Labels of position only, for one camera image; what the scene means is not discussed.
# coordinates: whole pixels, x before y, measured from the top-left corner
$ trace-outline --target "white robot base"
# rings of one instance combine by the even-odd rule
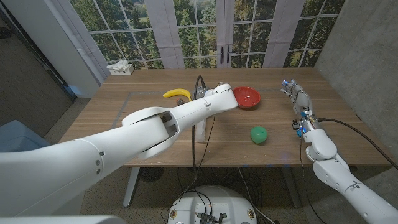
[[[181,200],[177,199],[174,202],[167,217],[168,224],[257,223],[253,206],[237,192],[217,185],[197,187],[196,191],[198,193],[189,191],[183,195]]]

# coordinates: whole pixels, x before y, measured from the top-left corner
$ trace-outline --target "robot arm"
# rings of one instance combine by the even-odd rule
[[[175,108],[130,114],[122,127],[27,152],[0,156],[0,216],[50,215],[132,158],[165,151],[180,133],[238,106],[231,86]]]
[[[294,80],[282,82],[281,89],[290,97],[293,110],[299,121],[293,122],[293,129],[305,142],[307,157],[314,162],[315,175],[323,183],[337,190],[368,223],[395,223],[398,210],[382,197],[359,181],[350,171],[348,164],[337,153],[337,147],[327,136],[313,113],[309,95]]]

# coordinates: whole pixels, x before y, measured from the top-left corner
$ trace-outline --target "window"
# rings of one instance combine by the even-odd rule
[[[215,0],[174,0],[185,68],[217,67]]]
[[[164,68],[144,0],[70,0],[108,63]]]
[[[261,68],[276,0],[235,0],[231,68]]]
[[[305,1],[284,67],[314,67],[344,1]]]

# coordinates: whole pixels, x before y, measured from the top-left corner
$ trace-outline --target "banana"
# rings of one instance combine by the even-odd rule
[[[177,95],[186,96],[189,99],[189,101],[192,101],[191,100],[191,93],[188,90],[185,90],[185,89],[170,90],[167,93],[163,94],[163,97],[164,98],[169,98],[169,97],[177,96]]]

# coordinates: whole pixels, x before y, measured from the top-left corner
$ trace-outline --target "screw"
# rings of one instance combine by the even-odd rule
[[[249,216],[250,219],[253,219],[256,216],[256,214],[254,213],[253,210],[249,209],[248,210],[248,216]]]
[[[177,216],[177,211],[176,211],[176,210],[172,210],[172,211],[170,212],[170,218],[171,218],[171,219],[174,219],[176,216]]]

